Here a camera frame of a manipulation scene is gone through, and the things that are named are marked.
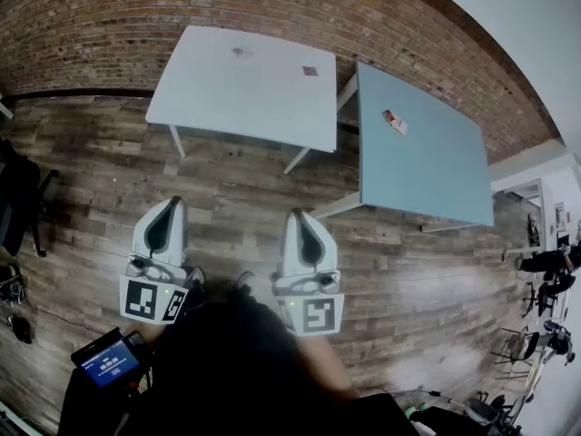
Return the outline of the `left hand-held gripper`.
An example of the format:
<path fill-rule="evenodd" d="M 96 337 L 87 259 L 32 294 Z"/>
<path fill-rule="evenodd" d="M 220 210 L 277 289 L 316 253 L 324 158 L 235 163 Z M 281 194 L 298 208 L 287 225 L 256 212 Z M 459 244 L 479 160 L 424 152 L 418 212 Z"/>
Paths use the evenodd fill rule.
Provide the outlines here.
<path fill-rule="evenodd" d="M 191 272 L 177 267 L 186 246 L 186 212 L 179 196 L 157 203 L 137 222 L 132 242 L 136 254 L 128 257 L 126 273 L 120 277 L 123 317 L 175 323 L 192 278 Z"/>

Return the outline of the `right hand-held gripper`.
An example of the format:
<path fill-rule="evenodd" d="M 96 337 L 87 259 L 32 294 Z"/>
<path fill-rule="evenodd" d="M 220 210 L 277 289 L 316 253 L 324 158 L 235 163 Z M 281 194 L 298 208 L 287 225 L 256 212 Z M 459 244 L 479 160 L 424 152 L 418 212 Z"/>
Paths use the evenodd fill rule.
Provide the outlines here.
<path fill-rule="evenodd" d="M 292 277 L 282 277 L 273 286 L 282 321 L 292 334 L 340 331 L 340 272 L 329 271 L 337 268 L 337 260 L 337 244 L 326 227 L 302 209 L 293 209 L 284 227 L 280 267 L 281 276 Z"/>

